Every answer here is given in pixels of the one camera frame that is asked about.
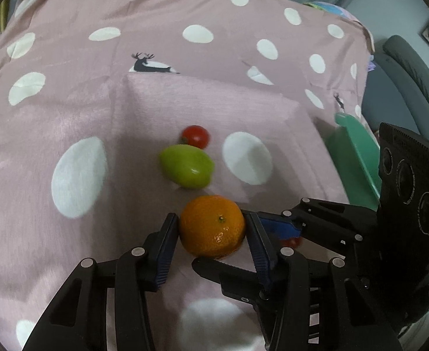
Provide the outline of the green plastic bowl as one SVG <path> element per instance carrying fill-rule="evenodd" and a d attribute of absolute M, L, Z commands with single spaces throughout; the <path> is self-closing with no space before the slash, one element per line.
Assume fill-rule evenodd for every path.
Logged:
<path fill-rule="evenodd" d="M 365 127 L 348 113 L 335 115 L 335 128 L 325 141 L 350 204 L 378 208 L 380 147 Z"/>

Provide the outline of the green mango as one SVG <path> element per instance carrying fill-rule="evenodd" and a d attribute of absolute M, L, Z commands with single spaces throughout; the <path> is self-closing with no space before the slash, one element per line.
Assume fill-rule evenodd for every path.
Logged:
<path fill-rule="evenodd" d="M 159 154 L 163 175 L 184 189 L 204 189 L 214 172 L 214 162 L 203 150 L 186 144 L 166 147 Z"/>

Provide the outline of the pink polka dot tablecloth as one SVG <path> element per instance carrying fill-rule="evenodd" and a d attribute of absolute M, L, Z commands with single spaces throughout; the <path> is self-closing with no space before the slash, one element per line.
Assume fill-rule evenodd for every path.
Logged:
<path fill-rule="evenodd" d="M 141 244 L 195 191 L 160 152 L 210 133 L 206 195 L 344 202 L 323 139 L 360 117 L 362 26 L 288 0 L 20 0 L 0 34 L 0 342 L 20 350 L 85 257 Z"/>

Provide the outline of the orange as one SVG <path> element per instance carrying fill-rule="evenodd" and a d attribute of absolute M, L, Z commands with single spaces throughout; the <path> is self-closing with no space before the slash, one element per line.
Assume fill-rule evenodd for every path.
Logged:
<path fill-rule="evenodd" d="M 225 197 L 197 197 L 180 214 L 181 243 L 195 257 L 226 257 L 240 248 L 244 236 L 241 209 Z"/>

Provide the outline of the small red tomato far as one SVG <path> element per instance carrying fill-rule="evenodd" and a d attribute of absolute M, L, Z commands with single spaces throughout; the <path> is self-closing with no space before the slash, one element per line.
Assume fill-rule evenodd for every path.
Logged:
<path fill-rule="evenodd" d="M 205 149 L 210 143 L 210 133 L 200 125 L 190 125 L 183 129 L 180 141 L 186 145 Z"/>

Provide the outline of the grey sofa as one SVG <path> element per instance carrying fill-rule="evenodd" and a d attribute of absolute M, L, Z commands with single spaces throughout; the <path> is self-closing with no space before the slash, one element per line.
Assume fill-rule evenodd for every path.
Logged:
<path fill-rule="evenodd" d="M 429 140 L 429 68 L 399 35 L 374 54 L 367 75 L 362 113 L 372 132 L 382 122 L 407 128 Z"/>

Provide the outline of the colourful cloth pile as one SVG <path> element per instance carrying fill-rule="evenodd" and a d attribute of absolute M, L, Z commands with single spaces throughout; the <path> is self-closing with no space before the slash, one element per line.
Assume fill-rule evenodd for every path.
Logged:
<path fill-rule="evenodd" d="M 328 13 L 335 14 L 339 17 L 342 17 L 348 21 L 353 21 L 357 23 L 358 25 L 362 26 L 365 32 L 365 36 L 367 38 L 367 44 L 370 46 L 370 59 L 369 64 L 367 67 L 368 71 L 373 71 L 376 69 L 376 64 L 374 63 L 374 53 L 375 53 L 375 42 L 374 37 L 371 33 L 371 31 L 352 13 L 350 13 L 348 10 L 345 10 L 345 8 L 341 6 L 337 6 L 334 4 L 331 4 L 329 2 L 304 2 L 304 5 L 315 8 L 317 10 L 322 10 Z"/>

